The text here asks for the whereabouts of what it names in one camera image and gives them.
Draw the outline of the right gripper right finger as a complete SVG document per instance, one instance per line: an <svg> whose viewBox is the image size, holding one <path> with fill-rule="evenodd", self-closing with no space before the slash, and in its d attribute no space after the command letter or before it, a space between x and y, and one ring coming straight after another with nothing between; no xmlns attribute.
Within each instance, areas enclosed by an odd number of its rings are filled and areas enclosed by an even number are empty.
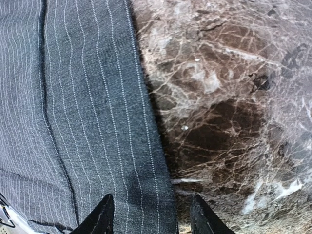
<svg viewBox="0 0 312 234"><path fill-rule="evenodd" d="M193 234L235 234L199 194L192 198L190 217Z"/></svg>

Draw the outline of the black pinstriped long sleeve shirt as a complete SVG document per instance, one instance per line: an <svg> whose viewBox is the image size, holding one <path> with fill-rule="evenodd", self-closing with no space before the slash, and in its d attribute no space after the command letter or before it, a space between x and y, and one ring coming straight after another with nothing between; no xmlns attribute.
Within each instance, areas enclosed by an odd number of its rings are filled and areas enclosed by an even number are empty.
<svg viewBox="0 0 312 234"><path fill-rule="evenodd" d="M127 0L1 1L0 192L43 234L107 194L114 233L178 233Z"/></svg>

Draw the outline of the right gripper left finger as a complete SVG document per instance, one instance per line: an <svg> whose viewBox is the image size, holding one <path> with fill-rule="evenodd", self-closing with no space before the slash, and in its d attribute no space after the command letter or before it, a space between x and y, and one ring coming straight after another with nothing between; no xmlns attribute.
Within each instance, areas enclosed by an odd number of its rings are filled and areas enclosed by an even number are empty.
<svg viewBox="0 0 312 234"><path fill-rule="evenodd" d="M115 205L107 194L71 234L113 234Z"/></svg>

